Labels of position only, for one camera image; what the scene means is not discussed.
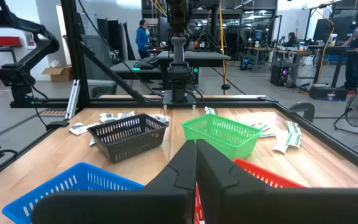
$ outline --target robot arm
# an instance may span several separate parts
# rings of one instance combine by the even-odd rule
[[[0,79],[5,86],[12,86],[12,94],[14,94],[14,86],[22,87],[21,91],[19,90],[22,96],[15,97],[14,94],[15,101],[23,100],[25,98],[23,94],[29,93],[31,86],[35,84],[35,79],[30,75],[30,70],[46,55],[56,52],[59,49],[59,42],[53,34],[46,30],[45,26],[16,17],[9,10],[5,0],[0,0],[0,7],[0,28],[13,28],[31,32],[37,44],[33,51],[17,63],[3,65],[0,69]],[[46,37],[46,39],[39,39],[38,34]]]

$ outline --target cardboard box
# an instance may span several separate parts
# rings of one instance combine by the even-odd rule
[[[42,74],[50,75],[52,82],[67,82],[73,79],[71,65],[61,68],[46,68]]]

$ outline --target concrete floor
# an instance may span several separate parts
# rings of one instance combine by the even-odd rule
[[[320,83],[331,84],[335,66],[325,65],[323,68]],[[337,86],[344,83],[344,66],[342,66]],[[299,70],[299,76],[314,76],[314,68],[311,65],[305,65]],[[230,81],[235,83],[242,91],[248,95],[268,95],[276,98],[284,106],[291,106],[297,102],[310,102],[316,108],[314,124],[327,134],[333,136],[337,140],[350,148],[357,146],[358,136],[353,134],[335,131],[333,127],[334,119],[319,119],[320,117],[339,117],[346,106],[346,102],[338,101],[316,101],[306,95],[301,95],[293,89],[285,87],[277,87],[269,82],[269,69],[262,68],[258,72],[240,71],[239,67],[228,66],[227,77]],[[222,78],[212,68],[200,69],[200,85],[199,89],[203,90],[205,95],[221,95]],[[298,85],[308,83],[311,80],[300,80]],[[40,91],[44,92],[49,98],[68,98],[71,91],[71,83],[52,83],[52,82],[37,82],[35,85]],[[141,94],[149,93],[148,89],[143,86],[140,81],[133,81],[133,88],[138,90]],[[157,81],[151,84],[150,87],[157,87]],[[125,94],[125,92],[118,88],[117,94]],[[229,90],[230,95],[240,95],[240,93],[233,87]],[[35,138],[41,136],[45,132],[43,124],[35,116],[34,109],[10,109],[9,103],[12,101],[10,88],[5,87],[0,83],[0,146],[5,149],[13,149],[20,151],[26,145],[30,144]],[[46,123],[62,120],[62,117],[45,117],[42,116]],[[344,119],[339,122],[343,128],[351,128]]]

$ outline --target robotic workstation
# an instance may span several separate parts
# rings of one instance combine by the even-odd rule
[[[35,211],[37,211],[37,215],[34,215],[33,223],[43,223],[47,220],[51,221],[51,219],[47,219],[46,216],[52,219],[55,218],[54,222],[57,223],[61,223],[62,219],[60,218],[65,218],[66,221],[67,218],[68,220],[73,218],[71,221],[78,221],[77,214],[81,212],[86,213],[88,208],[93,208],[93,210],[97,208],[98,213],[92,213],[88,217],[83,217],[84,219],[79,220],[79,222],[89,223],[90,219],[93,219],[98,221],[104,220],[104,222],[121,221],[121,223],[139,223],[145,220],[155,221],[153,223],[193,223],[196,175],[197,177],[203,177],[200,179],[197,178],[201,192],[201,200],[203,201],[203,198],[217,195],[215,191],[210,191],[211,189],[208,187],[209,184],[212,184],[212,180],[215,180],[215,184],[224,182],[224,185],[227,185],[227,174],[233,171],[231,161],[228,161],[227,158],[219,158],[217,155],[212,156],[208,154],[208,151],[212,151],[213,149],[204,142],[198,141],[197,144],[185,142],[181,123],[203,115],[205,113],[203,109],[205,106],[216,108],[220,116],[235,119],[240,122],[250,117],[253,119],[257,119],[257,117],[259,117],[259,119],[266,119],[270,116],[274,119],[273,125],[275,128],[282,129],[285,127],[285,120],[298,123],[304,135],[302,137],[303,144],[300,150],[290,151],[284,156],[272,152],[271,148],[275,142],[269,139],[259,139],[255,151],[247,157],[247,160],[306,187],[358,188],[358,154],[313,126],[313,105],[299,103],[290,108],[286,108],[277,100],[263,95],[204,96],[202,99],[200,96],[187,94],[186,86],[191,82],[191,75],[190,68],[184,60],[182,46],[185,42],[183,31],[191,16],[192,6],[188,1],[184,0],[168,1],[168,5],[172,12],[170,14],[170,25],[175,34],[172,37],[172,43],[175,46],[174,60],[168,70],[172,89],[166,91],[162,96],[142,96],[129,87],[114,72],[111,72],[109,68],[106,68],[98,59],[92,57],[92,53],[89,49],[81,44],[78,28],[74,26],[76,15],[75,2],[73,0],[62,1],[66,27],[68,28],[67,36],[68,39],[71,40],[68,46],[73,72],[75,77],[80,81],[80,95],[77,104],[79,109],[75,111],[75,115],[72,118],[66,119],[64,122],[70,123],[70,126],[77,122],[85,124],[94,123],[97,121],[98,115],[102,112],[125,113],[134,110],[136,113],[163,113],[169,116],[170,126],[167,129],[163,144],[160,147],[126,161],[111,164],[94,146],[89,147],[89,133],[81,136],[73,136],[69,133],[68,126],[59,127],[64,126],[65,123],[50,125],[43,136],[36,139],[13,159],[0,167],[0,223],[6,223],[8,221],[7,218],[1,214],[3,206],[32,190],[34,187],[44,183],[61,171],[71,167],[73,164],[81,161],[102,167],[105,170],[138,183],[147,184],[145,189],[151,190],[152,194],[149,194],[148,191],[136,194],[125,192],[122,195],[100,192],[99,195],[102,195],[104,198],[103,203],[87,203],[87,206],[79,207],[77,205],[84,205],[84,201],[77,203],[79,202],[79,198],[85,197],[83,199],[87,200],[86,202],[90,202],[89,197],[91,197],[91,200],[96,202],[94,198],[95,194],[92,194],[92,192],[81,192],[80,194],[69,195],[69,198],[66,198],[65,202],[52,202],[54,207],[47,207],[46,210],[40,208],[37,211],[36,206]],[[42,57],[56,51],[58,47],[58,45],[56,45],[57,41],[43,26],[17,18],[9,11],[9,8],[5,5],[3,0],[0,0],[0,7],[2,9],[0,11],[0,27],[30,30],[34,34],[39,33],[49,37],[47,42],[36,40],[37,48],[30,53],[30,56],[23,58],[14,65],[5,65],[2,67],[2,81],[5,85],[12,86],[14,101],[11,103],[11,106],[13,108],[67,107],[68,100],[38,100],[27,96],[27,94],[31,92],[31,86],[35,82],[29,73],[31,66],[34,66]],[[36,26],[38,29],[26,28],[28,26],[24,24]],[[83,53],[89,55],[93,62],[104,69],[118,85],[128,92],[129,96],[105,96],[97,100],[91,100],[88,94]],[[297,114],[297,112],[300,111],[304,112],[303,117]],[[229,180],[231,183],[227,185],[229,188],[233,186],[238,187],[240,186],[239,183],[243,184],[244,177],[242,175],[239,175],[237,172],[230,175],[230,178],[235,178],[236,180],[234,182],[232,182],[234,179]],[[329,195],[336,192],[337,195],[348,199],[343,201],[343,204],[347,205],[354,202],[355,198],[352,197],[353,195],[358,196],[356,190],[349,189],[345,190],[345,192],[341,190],[342,189],[323,189],[319,191],[319,189],[314,188],[306,189],[303,192],[297,192],[299,195],[297,198],[314,200],[314,198],[304,198],[305,194],[313,195],[316,192],[320,192],[323,195]],[[294,192],[291,190],[286,192],[274,190],[269,191],[269,193],[273,196],[278,195],[278,198],[286,198],[286,195],[293,195],[292,193]],[[127,203],[125,201],[126,196],[124,197],[123,195],[128,196],[132,203]],[[177,196],[175,200],[172,200],[172,195]],[[276,202],[269,202],[264,205],[264,208],[268,208],[269,205],[285,207],[283,203],[286,201],[287,200],[278,200]],[[319,203],[318,206],[323,208],[320,209],[319,212],[324,213],[328,205],[334,201],[335,200]],[[70,202],[72,206],[66,207],[67,202]],[[157,205],[163,204],[166,205],[166,207],[157,207]],[[218,207],[214,206],[216,205],[213,204],[213,202],[209,205],[208,203],[203,205],[206,220],[209,219],[213,221],[214,217],[216,217],[217,211],[213,212],[212,208]],[[256,210],[244,212],[242,207],[233,209],[232,211],[235,212],[235,215],[231,217],[240,217],[243,218],[243,220],[247,220],[247,216],[251,218],[251,220],[265,218],[265,221],[268,221],[270,216],[266,214],[269,210],[257,210],[258,206],[252,206],[252,208],[256,208]],[[51,211],[58,212],[57,210],[70,212],[59,213],[59,215],[55,214],[55,216],[49,214]],[[133,215],[135,211],[138,211],[141,215]],[[315,215],[315,212],[316,211],[313,213],[309,212],[313,215],[313,217],[310,218],[319,218],[318,215]],[[227,210],[219,214],[222,214],[221,218],[230,218],[230,212],[228,213]],[[281,216],[280,218],[288,220],[286,219],[288,217],[294,217],[298,221],[300,218],[299,216],[290,215],[286,217]],[[224,220],[214,220],[214,222],[211,223],[224,223]]]

